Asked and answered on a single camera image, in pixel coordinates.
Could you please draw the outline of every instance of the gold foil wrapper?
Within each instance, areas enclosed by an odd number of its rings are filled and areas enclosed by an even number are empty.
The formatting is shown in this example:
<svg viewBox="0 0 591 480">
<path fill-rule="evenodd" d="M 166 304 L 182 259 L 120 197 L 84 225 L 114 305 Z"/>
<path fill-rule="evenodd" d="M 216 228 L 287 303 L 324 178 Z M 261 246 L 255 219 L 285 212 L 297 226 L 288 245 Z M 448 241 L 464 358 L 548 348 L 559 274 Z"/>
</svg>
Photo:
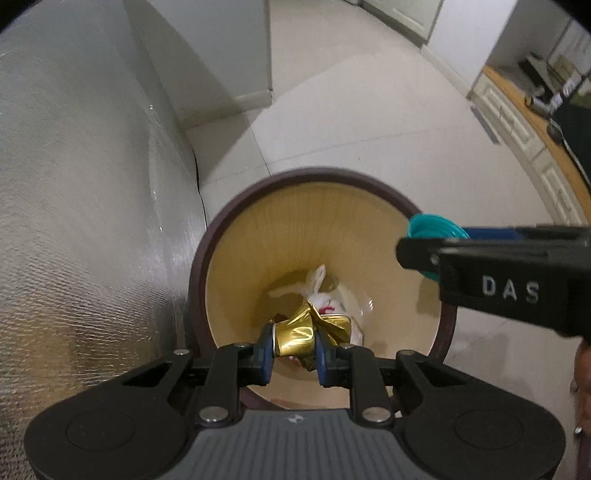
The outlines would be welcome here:
<svg viewBox="0 0 591 480">
<path fill-rule="evenodd" d="M 307 302 L 288 320 L 275 323 L 275 356 L 295 356 L 308 371 L 315 369 L 314 331 L 323 327 L 333 345 L 349 343 L 351 319 L 346 315 L 321 315 Z"/>
</svg>

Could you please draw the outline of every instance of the white cabinet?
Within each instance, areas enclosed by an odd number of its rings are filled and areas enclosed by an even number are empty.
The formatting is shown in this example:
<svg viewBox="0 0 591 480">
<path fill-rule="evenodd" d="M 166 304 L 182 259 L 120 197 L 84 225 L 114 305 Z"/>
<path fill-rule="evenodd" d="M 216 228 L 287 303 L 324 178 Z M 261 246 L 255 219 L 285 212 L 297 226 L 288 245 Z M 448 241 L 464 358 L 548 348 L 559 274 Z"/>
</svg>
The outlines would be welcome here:
<svg viewBox="0 0 591 480">
<path fill-rule="evenodd" d="M 573 189 L 550 152 L 544 150 L 534 159 L 532 166 L 545 190 L 544 193 L 550 200 L 550 208 L 554 209 L 550 214 L 557 215 L 556 220 L 565 225 L 587 225 L 583 209 Z"/>
<path fill-rule="evenodd" d="M 366 1 L 425 39 L 429 38 L 441 4 L 441 0 Z"/>
<path fill-rule="evenodd" d="M 476 81 L 471 97 L 515 154 L 552 220 L 561 225 L 588 225 L 560 166 L 511 100 L 485 74 Z"/>
<path fill-rule="evenodd" d="M 511 101 L 490 78 L 482 74 L 474 85 L 474 94 L 484 104 L 483 113 L 491 120 L 505 140 L 510 140 L 528 161 L 545 148 L 533 127 L 517 111 Z"/>
</svg>

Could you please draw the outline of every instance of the silver insulated tank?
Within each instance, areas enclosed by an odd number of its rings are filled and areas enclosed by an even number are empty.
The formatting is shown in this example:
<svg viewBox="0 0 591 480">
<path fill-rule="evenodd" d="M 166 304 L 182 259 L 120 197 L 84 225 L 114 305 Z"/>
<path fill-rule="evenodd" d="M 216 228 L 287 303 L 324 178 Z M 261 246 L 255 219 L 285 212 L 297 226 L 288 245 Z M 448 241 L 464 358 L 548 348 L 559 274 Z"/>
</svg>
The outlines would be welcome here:
<svg viewBox="0 0 591 480">
<path fill-rule="evenodd" d="M 205 229 L 193 152 L 120 0 L 0 33 L 0 478 L 29 420 L 183 346 Z"/>
</svg>

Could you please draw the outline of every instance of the dark brown trash can rim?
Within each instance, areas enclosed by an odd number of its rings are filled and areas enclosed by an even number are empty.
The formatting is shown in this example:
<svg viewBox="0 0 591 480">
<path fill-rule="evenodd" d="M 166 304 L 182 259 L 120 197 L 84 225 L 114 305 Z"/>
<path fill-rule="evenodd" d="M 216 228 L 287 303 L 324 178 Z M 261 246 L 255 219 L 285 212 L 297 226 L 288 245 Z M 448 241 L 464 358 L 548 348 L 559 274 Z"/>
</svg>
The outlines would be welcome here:
<svg viewBox="0 0 591 480">
<path fill-rule="evenodd" d="M 230 200 L 217 214 L 211 225 L 207 227 L 193 259 L 189 278 L 189 312 L 201 355 L 211 356 L 217 348 L 207 321 L 205 285 L 209 263 L 220 238 L 244 210 L 266 195 L 285 187 L 312 182 L 338 183 L 365 190 L 388 202 L 406 218 L 421 213 L 413 202 L 392 187 L 373 177 L 340 168 L 297 168 L 272 175 L 251 185 Z M 394 255 L 394 246 L 392 246 L 392 254 Z M 456 328 L 456 314 L 457 307 L 441 304 L 439 328 L 429 356 L 441 361 L 445 359 Z M 282 410 L 281 407 L 265 400 L 249 388 L 242 389 L 241 401 L 247 408 Z"/>
</svg>

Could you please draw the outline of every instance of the white wall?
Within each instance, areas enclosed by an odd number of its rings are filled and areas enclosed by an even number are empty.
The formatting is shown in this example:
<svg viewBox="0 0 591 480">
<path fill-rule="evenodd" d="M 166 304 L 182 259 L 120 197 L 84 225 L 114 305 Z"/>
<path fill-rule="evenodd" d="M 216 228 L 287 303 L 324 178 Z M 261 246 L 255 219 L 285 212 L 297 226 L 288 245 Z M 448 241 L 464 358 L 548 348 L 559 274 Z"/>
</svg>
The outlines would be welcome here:
<svg viewBox="0 0 591 480">
<path fill-rule="evenodd" d="M 268 0 L 124 0 L 185 126 L 269 105 Z"/>
<path fill-rule="evenodd" d="M 516 64 L 532 51 L 547 58 L 569 18 L 552 0 L 519 0 L 487 64 Z"/>
<path fill-rule="evenodd" d="M 517 0 L 444 0 L 427 44 L 431 56 L 471 87 L 494 48 Z"/>
</svg>

